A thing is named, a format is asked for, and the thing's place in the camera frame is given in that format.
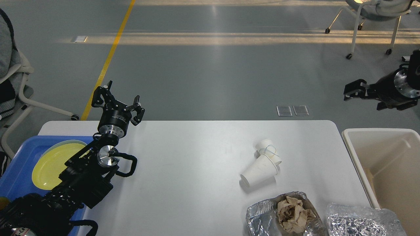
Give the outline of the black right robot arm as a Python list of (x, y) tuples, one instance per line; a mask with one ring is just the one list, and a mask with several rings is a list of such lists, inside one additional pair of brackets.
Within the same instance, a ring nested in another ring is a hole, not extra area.
[(376, 83), (368, 84), (358, 79), (345, 85), (344, 101), (354, 98), (378, 101), (377, 110), (405, 110), (417, 106), (420, 98), (419, 50), (413, 51), (409, 61), (383, 76)]

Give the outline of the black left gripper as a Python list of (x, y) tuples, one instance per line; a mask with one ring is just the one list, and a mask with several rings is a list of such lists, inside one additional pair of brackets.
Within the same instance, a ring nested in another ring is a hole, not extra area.
[(127, 134), (130, 122), (134, 126), (141, 123), (145, 109), (141, 106), (140, 95), (137, 95), (133, 104), (126, 107), (126, 111), (117, 110), (120, 105), (111, 93), (112, 84), (113, 81), (110, 80), (105, 86), (98, 86), (94, 90), (91, 106), (103, 109), (97, 128), (99, 133), (101, 135), (110, 133), (123, 138)]

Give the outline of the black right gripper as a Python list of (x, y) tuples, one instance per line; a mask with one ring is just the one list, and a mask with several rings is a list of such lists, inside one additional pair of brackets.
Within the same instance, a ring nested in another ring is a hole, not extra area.
[(419, 73), (411, 73), (407, 68), (400, 68), (372, 85), (368, 85), (363, 79), (345, 85), (344, 101), (353, 98), (378, 100), (380, 101), (376, 108), (378, 111), (412, 108), (418, 104), (419, 82)]

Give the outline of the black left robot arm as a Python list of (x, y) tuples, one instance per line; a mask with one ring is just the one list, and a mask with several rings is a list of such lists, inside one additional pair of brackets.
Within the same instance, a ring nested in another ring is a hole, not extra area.
[(89, 226), (87, 235), (96, 235), (96, 221), (73, 221), (72, 216), (78, 209), (100, 203), (113, 189), (114, 176), (135, 173), (137, 158), (116, 146), (126, 136), (129, 123), (138, 125), (145, 113), (139, 95), (128, 106), (115, 99), (111, 85), (109, 81), (93, 92), (92, 107), (103, 110), (93, 140), (65, 162), (58, 176), (61, 182), (51, 191), (18, 197), (1, 210), (2, 236), (67, 236), (77, 226)]

